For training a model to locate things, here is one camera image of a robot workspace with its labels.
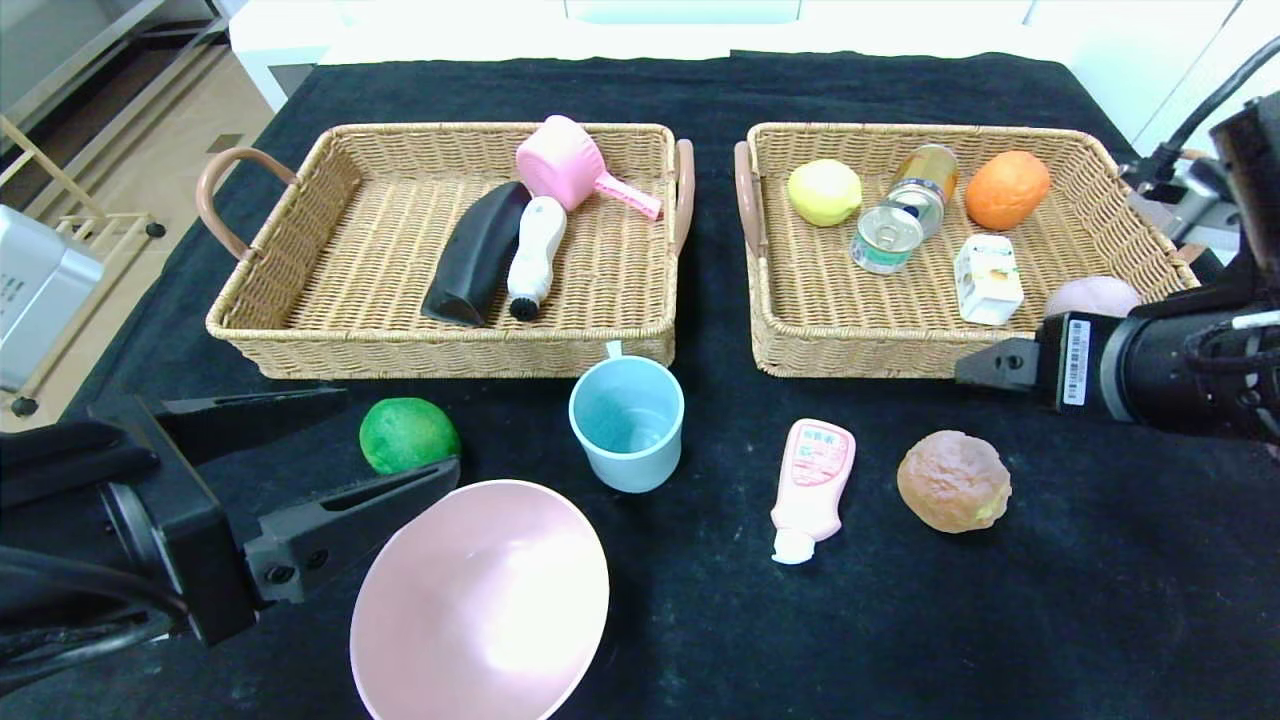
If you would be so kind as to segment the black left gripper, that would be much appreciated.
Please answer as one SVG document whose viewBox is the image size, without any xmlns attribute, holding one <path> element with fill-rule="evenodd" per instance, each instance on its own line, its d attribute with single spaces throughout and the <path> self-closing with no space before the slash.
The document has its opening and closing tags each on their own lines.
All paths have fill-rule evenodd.
<svg viewBox="0 0 1280 720">
<path fill-rule="evenodd" d="M 243 553 L 197 465 L 343 413 L 346 389 L 152 401 L 3 434 L 3 544 L 36 577 L 3 573 L 3 620 L 86 624 L 173 597 L 175 626 L 214 646 L 261 605 L 302 603 L 456 489 L 460 457 L 347 486 L 259 519 Z"/>
</svg>

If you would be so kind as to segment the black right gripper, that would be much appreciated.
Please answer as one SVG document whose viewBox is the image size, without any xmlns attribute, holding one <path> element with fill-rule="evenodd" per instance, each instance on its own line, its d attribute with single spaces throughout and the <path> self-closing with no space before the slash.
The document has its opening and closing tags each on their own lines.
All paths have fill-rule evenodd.
<svg viewBox="0 0 1280 720">
<path fill-rule="evenodd" d="M 1036 341 L 1011 338 L 955 363 L 959 384 L 1037 395 L 1059 414 L 1193 437 L 1226 438 L 1231 424 L 1213 382 L 1184 345 L 1212 315 L 1106 316 L 1064 313 Z"/>
</svg>

